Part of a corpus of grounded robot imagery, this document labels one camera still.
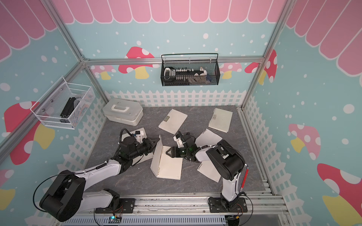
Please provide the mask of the small green spiral notebook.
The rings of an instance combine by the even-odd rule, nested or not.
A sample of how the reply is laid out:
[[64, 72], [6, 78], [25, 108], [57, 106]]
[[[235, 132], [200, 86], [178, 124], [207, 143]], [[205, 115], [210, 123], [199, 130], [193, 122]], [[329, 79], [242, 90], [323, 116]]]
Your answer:
[[166, 154], [170, 147], [164, 146], [162, 137], [153, 153], [150, 169], [157, 178], [180, 180], [182, 174], [182, 158], [172, 158]]

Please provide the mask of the large cream spiral notebook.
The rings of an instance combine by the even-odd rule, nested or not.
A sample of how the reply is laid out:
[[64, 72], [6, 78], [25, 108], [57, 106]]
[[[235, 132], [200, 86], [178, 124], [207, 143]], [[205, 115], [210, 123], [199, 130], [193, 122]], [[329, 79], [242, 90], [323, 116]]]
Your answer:
[[172, 109], [161, 121], [159, 128], [175, 135], [188, 116], [182, 112]]

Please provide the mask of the cream spiral notebook with label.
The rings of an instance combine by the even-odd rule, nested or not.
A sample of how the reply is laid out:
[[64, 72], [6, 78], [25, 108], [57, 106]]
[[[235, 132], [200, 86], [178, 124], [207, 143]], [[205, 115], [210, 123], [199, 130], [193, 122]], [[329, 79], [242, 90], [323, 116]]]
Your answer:
[[215, 108], [209, 122], [209, 127], [227, 133], [229, 131], [233, 112]]

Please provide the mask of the torn white page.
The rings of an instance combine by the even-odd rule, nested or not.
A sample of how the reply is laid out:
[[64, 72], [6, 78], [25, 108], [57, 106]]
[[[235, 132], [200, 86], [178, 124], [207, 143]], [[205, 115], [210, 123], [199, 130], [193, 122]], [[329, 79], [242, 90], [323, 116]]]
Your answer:
[[222, 137], [213, 133], [209, 129], [205, 129], [195, 141], [197, 147], [204, 147], [204, 146], [215, 146], [218, 142], [222, 140]]

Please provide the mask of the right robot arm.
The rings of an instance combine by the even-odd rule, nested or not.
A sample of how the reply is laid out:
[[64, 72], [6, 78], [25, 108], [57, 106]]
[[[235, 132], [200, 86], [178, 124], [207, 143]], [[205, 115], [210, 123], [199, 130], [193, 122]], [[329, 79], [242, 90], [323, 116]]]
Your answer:
[[184, 158], [191, 162], [210, 161], [217, 173], [223, 178], [221, 199], [228, 205], [234, 205], [239, 199], [247, 175], [248, 165], [242, 154], [233, 148], [226, 140], [221, 139], [216, 144], [204, 144], [216, 137], [214, 133], [207, 135], [204, 131], [198, 138], [190, 133], [177, 132], [174, 136], [177, 146], [166, 151], [171, 158]]

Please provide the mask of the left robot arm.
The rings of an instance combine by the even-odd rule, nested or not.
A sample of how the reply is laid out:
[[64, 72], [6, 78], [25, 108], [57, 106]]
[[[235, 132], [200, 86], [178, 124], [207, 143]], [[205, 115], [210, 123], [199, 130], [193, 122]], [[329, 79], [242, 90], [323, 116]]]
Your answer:
[[54, 175], [55, 179], [35, 208], [46, 212], [60, 222], [65, 222], [75, 214], [90, 209], [110, 209], [116, 212], [121, 208], [120, 195], [108, 188], [99, 192], [87, 189], [107, 178], [128, 170], [136, 157], [153, 152], [160, 138], [143, 138], [138, 142], [131, 135], [119, 143], [112, 158], [97, 166], [71, 172], [64, 170]]

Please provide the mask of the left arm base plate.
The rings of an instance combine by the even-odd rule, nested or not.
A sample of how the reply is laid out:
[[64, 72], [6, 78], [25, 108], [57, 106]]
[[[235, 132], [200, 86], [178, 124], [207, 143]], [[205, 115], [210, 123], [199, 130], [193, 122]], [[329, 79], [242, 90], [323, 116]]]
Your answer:
[[116, 198], [112, 200], [110, 205], [105, 208], [97, 208], [96, 214], [129, 214], [133, 213], [135, 207], [134, 198]]

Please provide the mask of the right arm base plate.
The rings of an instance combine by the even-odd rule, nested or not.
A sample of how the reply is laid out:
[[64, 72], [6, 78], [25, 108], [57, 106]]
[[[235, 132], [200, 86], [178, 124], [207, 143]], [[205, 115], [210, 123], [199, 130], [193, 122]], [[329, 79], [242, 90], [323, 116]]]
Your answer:
[[209, 197], [209, 210], [211, 213], [247, 213], [248, 208], [245, 198], [237, 197], [235, 200], [228, 202], [221, 197]]

